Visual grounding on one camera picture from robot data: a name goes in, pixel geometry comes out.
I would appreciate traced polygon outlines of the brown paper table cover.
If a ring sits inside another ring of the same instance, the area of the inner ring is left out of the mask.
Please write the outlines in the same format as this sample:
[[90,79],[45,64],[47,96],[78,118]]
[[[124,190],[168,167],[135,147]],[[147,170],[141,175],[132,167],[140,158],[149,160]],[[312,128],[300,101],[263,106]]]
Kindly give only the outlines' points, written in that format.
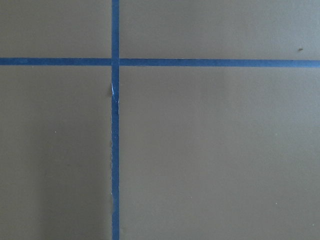
[[[122,58],[318,60],[317,0],[122,0]],[[317,240],[320,70],[121,66],[122,240]],[[0,237],[112,237],[110,66],[1,66]]]

